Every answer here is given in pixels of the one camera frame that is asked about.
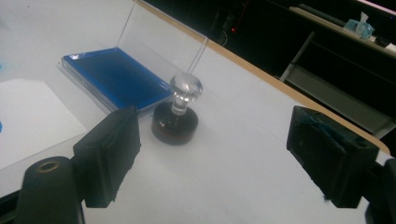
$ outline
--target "table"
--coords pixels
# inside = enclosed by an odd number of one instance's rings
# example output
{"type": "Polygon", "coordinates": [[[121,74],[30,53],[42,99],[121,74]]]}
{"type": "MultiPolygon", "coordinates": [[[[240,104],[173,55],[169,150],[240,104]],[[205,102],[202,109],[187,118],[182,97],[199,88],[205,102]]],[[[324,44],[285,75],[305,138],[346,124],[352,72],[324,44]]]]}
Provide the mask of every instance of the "table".
{"type": "MultiPolygon", "coordinates": [[[[90,130],[108,111],[62,72],[63,55],[110,48],[133,2],[2,1],[0,82],[45,81],[90,130]]],[[[187,145],[171,147],[139,119],[141,152],[107,209],[84,208],[87,223],[363,223],[367,206],[337,209],[286,150],[292,108],[323,111],[388,149],[352,124],[209,41],[194,72],[204,85],[191,104],[200,123],[187,145]]],[[[83,134],[0,171],[0,195],[21,187],[24,170],[50,156],[73,156],[83,134]]]]}

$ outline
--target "white surface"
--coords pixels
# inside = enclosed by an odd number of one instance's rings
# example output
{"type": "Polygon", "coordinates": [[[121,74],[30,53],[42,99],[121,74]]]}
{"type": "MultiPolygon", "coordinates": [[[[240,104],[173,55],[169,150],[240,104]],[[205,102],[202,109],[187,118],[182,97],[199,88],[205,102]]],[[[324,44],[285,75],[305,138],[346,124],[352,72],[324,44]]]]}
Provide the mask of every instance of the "white surface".
{"type": "MultiPolygon", "coordinates": [[[[6,49],[0,51],[0,63],[7,61],[1,75],[7,79],[19,70],[56,87],[55,94],[90,129],[104,113],[56,69],[56,62],[65,54],[108,48],[118,39],[113,34],[120,34],[132,3],[6,2],[0,7],[0,29],[7,41],[0,45],[6,49]],[[4,29],[5,23],[10,29],[4,29]],[[20,46],[21,39],[29,44],[20,46]],[[40,61],[26,62],[25,55],[37,51],[40,61]],[[18,62],[21,67],[11,66],[18,62]]],[[[84,209],[87,223],[364,223],[366,201],[357,210],[325,203],[286,150],[291,110],[297,102],[208,48],[194,74],[204,92],[191,104],[200,120],[191,142],[165,145],[150,130],[151,116],[141,118],[142,147],[133,169],[107,209],[84,209]]],[[[40,156],[70,156],[78,139],[40,156]]],[[[18,172],[29,162],[34,160],[0,171],[3,195],[17,189],[18,172]]]]}
{"type": "Polygon", "coordinates": [[[44,82],[0,83],[0,106],[0,170],[87,131],[44,82]]]}

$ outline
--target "transparent plastic sheet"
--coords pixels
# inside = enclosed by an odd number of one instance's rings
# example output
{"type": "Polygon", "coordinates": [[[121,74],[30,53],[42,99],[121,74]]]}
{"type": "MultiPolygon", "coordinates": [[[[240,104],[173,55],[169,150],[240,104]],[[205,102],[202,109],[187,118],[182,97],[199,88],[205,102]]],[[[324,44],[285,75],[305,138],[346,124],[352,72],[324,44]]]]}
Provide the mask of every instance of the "transparent plastic sheet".
{"type": "Polygon", "coordinates": [[[191,74],[207,37],[135,0],[113,49],[66,55],[63,67],[110,111],[152,108],[172,96],[171,78],[191,74]]]}

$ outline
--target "glass knob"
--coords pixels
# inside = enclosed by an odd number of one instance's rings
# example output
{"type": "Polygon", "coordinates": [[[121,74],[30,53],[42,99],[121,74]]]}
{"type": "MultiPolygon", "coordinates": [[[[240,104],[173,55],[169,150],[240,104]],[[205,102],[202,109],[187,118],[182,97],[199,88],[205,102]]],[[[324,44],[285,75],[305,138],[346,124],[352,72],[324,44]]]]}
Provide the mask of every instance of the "glass knob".
{"type": "Polygon", "coordinates": [[[196,100],[203,88],[197,77],[185,73],[174,76],[170,85],[175,95],[174,102],[156,106],[151,130],[167,144],[183,145],[192,139],[198,126],[198,117],[187,103],[196,100]]]}
{"type": "Polygon", "coordinates": [[[175,95],[172,112],[179,116],[184,115],[187,103],[198,99],[202,94],[201,81],[193,75],[183,73],[174,76],[170,84],[175,95]]]}

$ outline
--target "black base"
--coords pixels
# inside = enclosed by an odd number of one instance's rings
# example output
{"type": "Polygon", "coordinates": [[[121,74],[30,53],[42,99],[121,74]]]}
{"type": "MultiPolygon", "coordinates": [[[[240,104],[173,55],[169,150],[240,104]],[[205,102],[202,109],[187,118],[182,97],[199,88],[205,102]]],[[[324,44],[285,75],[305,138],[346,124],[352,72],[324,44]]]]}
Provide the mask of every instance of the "black base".
{"type": "Polygon", "coordinates": [[[186,114],[178,116],[171,103],[162,103],[154,110],[151,130],[161,141],[177,146],[190,142],[197,126],[198,117],[192,109],[187,107],[186,114]]]}

